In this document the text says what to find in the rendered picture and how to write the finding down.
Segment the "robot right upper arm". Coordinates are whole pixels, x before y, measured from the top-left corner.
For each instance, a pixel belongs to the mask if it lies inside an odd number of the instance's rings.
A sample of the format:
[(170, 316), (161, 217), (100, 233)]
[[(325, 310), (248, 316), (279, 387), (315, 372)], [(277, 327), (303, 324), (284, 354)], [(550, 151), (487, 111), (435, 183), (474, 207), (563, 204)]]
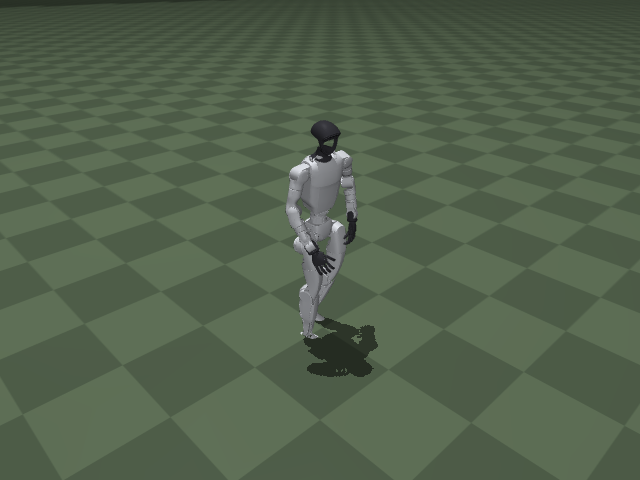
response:
[(301, 198), (303, 185), (308, 181), (309, 174), (310, 166), (305, 163), (291, 169), (289, 173), (290, 184), (286, 202), (286, 215), (289, 208), (295, 207), (299, 210), (299, 214), (301, 216), (302, 209), (297, 205), (297, 201)]

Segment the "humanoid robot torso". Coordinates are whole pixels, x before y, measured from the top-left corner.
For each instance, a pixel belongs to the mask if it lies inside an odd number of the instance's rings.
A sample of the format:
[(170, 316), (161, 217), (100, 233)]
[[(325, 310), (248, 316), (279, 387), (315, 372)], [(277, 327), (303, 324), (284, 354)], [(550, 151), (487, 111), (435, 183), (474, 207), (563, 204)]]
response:
[[(310, 156), (310, 155), (309, 155)], [(338, 196), (343, 171), (343, 159), (335, 151), (329, 162), (319, 162), (321, 156), (305, 157), (302, 163), (310, 166), (309, 179), (303, 185), (301, 199), (309, 209), (310, 218), (305, 220), (308, 231), (313, 232), (316, 242), (326, 239), (332, 232), (332, 219), (327, 216)], [(330, 156), (330, 155), (328, 155)]]

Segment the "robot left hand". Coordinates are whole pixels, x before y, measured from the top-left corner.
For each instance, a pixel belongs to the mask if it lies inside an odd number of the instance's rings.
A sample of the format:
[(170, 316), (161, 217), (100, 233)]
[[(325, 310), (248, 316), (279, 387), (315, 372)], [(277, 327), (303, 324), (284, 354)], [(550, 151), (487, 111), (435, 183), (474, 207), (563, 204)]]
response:
[(346, 239), (348, 237), (348, 240), (344, 243), (345, 245), (351, 243), (355, 238), (357, 218), (354, 219), (354, 214), (352, 211), (349, 211), (347, 213), (347, 221), (349, 222), (348, 232), (343, 237), (343, 239)]

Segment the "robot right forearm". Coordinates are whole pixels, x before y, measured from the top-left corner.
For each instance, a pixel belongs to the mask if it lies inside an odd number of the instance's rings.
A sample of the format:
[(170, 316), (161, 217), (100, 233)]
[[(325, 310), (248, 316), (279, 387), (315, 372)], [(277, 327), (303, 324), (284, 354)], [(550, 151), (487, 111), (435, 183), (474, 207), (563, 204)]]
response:
[(308, 233), (308, 229), (305, 226), (304, 219), (300, 218), (299, 210), (295, 207), (291, 207), (287, 211), (288, 220), (292, 227), (295, 230), (296, 235), (299, 236), (299, 241), (305, 247), (305, 249), (310, 253), (316, 249), (314, 244), (312, 243), (311, 235)]

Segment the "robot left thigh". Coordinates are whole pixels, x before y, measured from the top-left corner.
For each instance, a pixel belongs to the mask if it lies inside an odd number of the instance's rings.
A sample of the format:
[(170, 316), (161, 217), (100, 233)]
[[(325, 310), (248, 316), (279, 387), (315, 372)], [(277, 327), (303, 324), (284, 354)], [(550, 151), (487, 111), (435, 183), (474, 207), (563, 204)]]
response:
[(346, 245), (344, 244), (346, 242), (346, 239), (343, 239), (345, 235), (346, 235), (345, 226), (341, 224), (339, 221), (332, 220), (332, 232), (328, 236), (331, 239), (328, 240), (328, 245), (326, 245), (326, 255), (335, 259), (335, 261), (332, 261), (327, 258), (327, 261), (333, 267), (335, 267), (335, 269), (331, 269), (327, 265), (327, 267), (331, 270), (331, 273), (329, 273), (325, 269), (325, 267), (323, 267), (324, 270), (327, 272), (327, 274), (323, 273), (322, 285), (326, 285), (330, 283), (338, 274), (342, 266), (342, 263), (345, 257), (345, 252), (346, 252)]

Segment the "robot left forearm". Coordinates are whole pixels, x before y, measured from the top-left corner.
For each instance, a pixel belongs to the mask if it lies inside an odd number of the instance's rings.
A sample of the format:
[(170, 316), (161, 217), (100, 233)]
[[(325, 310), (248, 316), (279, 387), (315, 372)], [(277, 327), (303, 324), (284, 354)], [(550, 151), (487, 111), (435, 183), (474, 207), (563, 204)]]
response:
[(356, 188), (355, 188), (355, 180), (352, 176), (352, 185), (353, 187), (349, 187), (344, 190), (345, 202), (346, 202), (346, 216), (349, 211), (352, 211), (354, 214), (354, 219), (358, 216), (357, 211), (357, 201), (356, 201)]

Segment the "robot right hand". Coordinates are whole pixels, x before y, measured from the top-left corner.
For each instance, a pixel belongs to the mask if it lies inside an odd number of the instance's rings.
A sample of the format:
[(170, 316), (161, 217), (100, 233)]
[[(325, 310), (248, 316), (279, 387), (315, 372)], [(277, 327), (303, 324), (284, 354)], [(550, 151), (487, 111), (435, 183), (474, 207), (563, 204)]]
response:
[[(315, 250), (313, 250), (313, 251), (312, 251), (312, 252), (310, 252), (310, 253), (309, 253), (306, 249), (305, 249), (305, 250), (307, 251), (307, 253), (308, 253), (309, 255), (312, 255), (312, 262), (313, 262), (313, 265), (316, 267), (316, 269), (317, 269), (318, 273), (319, 273), (320, 275), (323, 275), (323, 274), (321, 273), (321, 271), (320, 271), (320, 269), (321, 269), (321, 270), (322, 270), (322, 272), (323, 272), (324, 274), (327, 274), (327, 272), (324, 270), (324, 268), (322, 267), (322, 265), (325, 267), (325, 269), (326, 269), (329, 273), (331, 273), (331, 270), (326, 266), (326, 264), (327, 264), (331, 269), (335, 269), (335, 267), (333, 267), (333, 266), (332, 266), (332, 265), (327, 261), (327, 258), (328, 258), (328, 259), (330, 259), (330, 260), (332, 260), (332, 261), (335, 261), (335, 259), (334, 259), (334, 258), (332, 258), (332, 257), (330, 257), (330, 256), (328, 256), (328, 255), (325, 255), (323, 252), (318, 251), (318, 250), (319, 250), (319, 247), (317, 246), (317, 244), (316, 244), (313, 240), (312, 240), (312, 243), (314, 244), (314, 246), (316, 247), (316, 249), (315, 249)], [(305, 248), (305, 247), (304, 247), (304, 248)], [(326, 263), (326, 264), (325, 264), (325, 263)], [(318, 267), (318, 266), (320, 267), (320, 269), (319, 269), (319, 267)]]

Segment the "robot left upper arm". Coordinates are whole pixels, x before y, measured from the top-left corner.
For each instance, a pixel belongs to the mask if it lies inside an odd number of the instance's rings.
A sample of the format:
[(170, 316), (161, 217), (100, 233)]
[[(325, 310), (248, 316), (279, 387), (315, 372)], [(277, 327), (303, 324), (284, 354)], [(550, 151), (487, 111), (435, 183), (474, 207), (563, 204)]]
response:
[(349, 188), (349, 187), (353, 187), (352, 185), (352, 161), (353, 159), (343, 150), (340, 150), (338, 153), (341, 158), (343, 159), (343, 171), (342, 171), (342, 178), (341, 178), (341, 187), (342, 188)]

